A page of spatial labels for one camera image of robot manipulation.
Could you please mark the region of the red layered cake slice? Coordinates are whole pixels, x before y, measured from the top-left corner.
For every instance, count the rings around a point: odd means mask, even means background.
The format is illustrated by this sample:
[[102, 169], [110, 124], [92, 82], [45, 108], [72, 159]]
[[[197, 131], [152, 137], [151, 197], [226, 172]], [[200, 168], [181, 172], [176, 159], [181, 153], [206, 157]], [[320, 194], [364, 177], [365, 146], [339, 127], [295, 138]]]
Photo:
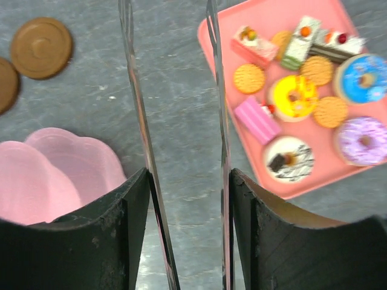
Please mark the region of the red layered cake slice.
[[240, 27], [231, 40], [232, 50], [246, 61], [267, 69], [275, 59], [279, 46], [261, 37], [249, 26]]

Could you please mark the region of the pink striped cake slice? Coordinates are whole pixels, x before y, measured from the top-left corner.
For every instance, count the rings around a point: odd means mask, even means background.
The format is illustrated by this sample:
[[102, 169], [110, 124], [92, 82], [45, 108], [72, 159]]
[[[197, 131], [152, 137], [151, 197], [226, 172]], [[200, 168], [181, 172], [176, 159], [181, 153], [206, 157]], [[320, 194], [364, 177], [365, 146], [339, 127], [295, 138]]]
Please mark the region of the pink striped cake slice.
[[281, 133], [280, 125], [274, 120], [270, 111], [258, 103], [254, 96], [248, 97], [237, 106], [234, 113], [262, 145], [266, 145]]

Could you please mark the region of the green white cake slice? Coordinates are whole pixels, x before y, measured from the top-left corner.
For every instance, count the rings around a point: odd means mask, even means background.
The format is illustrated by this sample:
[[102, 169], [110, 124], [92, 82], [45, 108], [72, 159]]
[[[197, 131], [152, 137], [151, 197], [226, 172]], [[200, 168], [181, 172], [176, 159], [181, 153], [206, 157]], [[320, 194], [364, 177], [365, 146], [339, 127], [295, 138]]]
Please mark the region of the green white cake slice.
[[280, 64], [291, 71], [298, 70], [308, 57], [310, 48], [320, 29], [321, 21], [303, 16], [295, 28]]

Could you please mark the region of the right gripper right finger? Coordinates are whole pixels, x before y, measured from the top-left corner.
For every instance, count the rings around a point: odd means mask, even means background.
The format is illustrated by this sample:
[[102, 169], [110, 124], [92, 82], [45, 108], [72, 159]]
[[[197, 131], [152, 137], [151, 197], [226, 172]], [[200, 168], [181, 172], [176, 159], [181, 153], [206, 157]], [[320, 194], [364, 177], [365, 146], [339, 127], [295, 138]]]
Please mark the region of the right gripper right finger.
[[238, 169], [230, 174], [247, 289], [385, 289], [386, 218], [346, 223], [297, 207]]

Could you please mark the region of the chocolate cake slice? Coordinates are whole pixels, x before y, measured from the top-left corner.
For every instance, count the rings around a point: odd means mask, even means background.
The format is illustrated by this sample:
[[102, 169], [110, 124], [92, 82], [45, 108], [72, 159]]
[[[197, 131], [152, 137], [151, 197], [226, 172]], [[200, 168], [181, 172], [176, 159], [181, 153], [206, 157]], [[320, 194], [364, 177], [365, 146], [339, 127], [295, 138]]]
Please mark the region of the chocolate cake slice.
[[366, 39], [332, 29], [320, 29], [310, 48], [309, 55], [324, 56], [335, 63], [343, 63], [361, 54]]

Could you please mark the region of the metal tongs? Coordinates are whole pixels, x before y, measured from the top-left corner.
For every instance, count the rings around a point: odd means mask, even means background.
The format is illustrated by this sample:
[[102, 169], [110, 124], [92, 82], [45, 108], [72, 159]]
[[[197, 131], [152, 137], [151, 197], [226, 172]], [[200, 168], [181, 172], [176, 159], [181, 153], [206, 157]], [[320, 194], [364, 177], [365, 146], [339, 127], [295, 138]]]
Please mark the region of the metal tongs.
[[[149, 183], [151, 186], [152, 201], [158, 224], [160, 242], [163, 250], [164, 264], [170, 289], [179, 289], [177, 267], [175, 264], [172, 249], [171, 237], [167, 224], [167, 217], [164, 209], [163, 197], [161, 194], [158, 179], [157, 167], [155, 163], [154, 151], [151, 143], [151, 136], [146, 118], [145, 105], [137, 75], [137, 65], [135, 63], [134, 51], [134, 19], [131, 1], [119, 1], [118, 10], [120, 26], [122, 31], [123, 44], [127, 62], [128, 77], [131, 84], [132, 96], [137, 120], [139, 123], [143, 150], [148, 169]], [[223, 289], [233, 290], [235, 287], [235, 267], [233, 253], [233, 213], [232, 195], [230, 192], [230, 150], [229, 150], [229, 129], [226, 105], [226, 89], [224, 80], [224, 69], [222, 63], [221, 35], [218, 23], [218, 7], [216, 1], [208, 1], [206, 5], [206, 22], [213, 49], [213, 59], [215, 64], [215, 77], [217, 91], [220, 100], [219, 116], [221, 131], [221, 170], [223, 176], [223, 187], [221, 190], [221, 217], [223, 225], [223, 255], [222, 255], [222, 275]]]

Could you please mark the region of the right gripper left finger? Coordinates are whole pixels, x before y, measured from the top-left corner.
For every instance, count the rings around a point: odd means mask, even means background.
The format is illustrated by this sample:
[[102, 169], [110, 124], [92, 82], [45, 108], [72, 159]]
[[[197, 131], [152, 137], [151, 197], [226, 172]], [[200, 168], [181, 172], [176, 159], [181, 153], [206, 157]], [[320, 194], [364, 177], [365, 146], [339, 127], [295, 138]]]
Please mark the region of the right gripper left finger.
[[134, 289], [149, 196], [141, 169], [49, 224], [1, 221], [1, 288]]

